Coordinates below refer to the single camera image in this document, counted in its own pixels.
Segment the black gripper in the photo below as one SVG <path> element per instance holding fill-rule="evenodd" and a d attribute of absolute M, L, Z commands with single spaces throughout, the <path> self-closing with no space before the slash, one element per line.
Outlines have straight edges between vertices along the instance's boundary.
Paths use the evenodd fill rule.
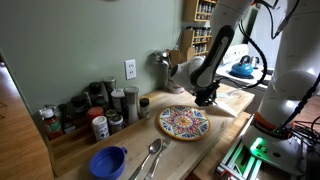
<path fill-rule="evenodd" d="M 195 103 L 199 106 L 209 106 L 216 99 L 216 91 L 220 87 L 219 82 L 216 81 L 206 88 L 200 88 L 196 92 Z"/>

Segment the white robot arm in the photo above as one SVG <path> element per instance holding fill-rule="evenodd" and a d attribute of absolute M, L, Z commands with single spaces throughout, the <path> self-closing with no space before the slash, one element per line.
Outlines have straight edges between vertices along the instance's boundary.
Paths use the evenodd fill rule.
<path fill-rule="evenodd" d="M 176 65 L 171 78 L 202 106 L 215 97 L 215 78 L 235 30 L 254 3 L 264 0 L 218 0 L 212 13 L 213 40 L 206 57 Z M 302 176 L 305 153 L 292 135 L 291 121 L 319 91 L 320 0 L 287 0 L 285 18 L 276 34 L 281 37 L 271 81 L 242 142 L 252 156 L 294 176 Z"/>

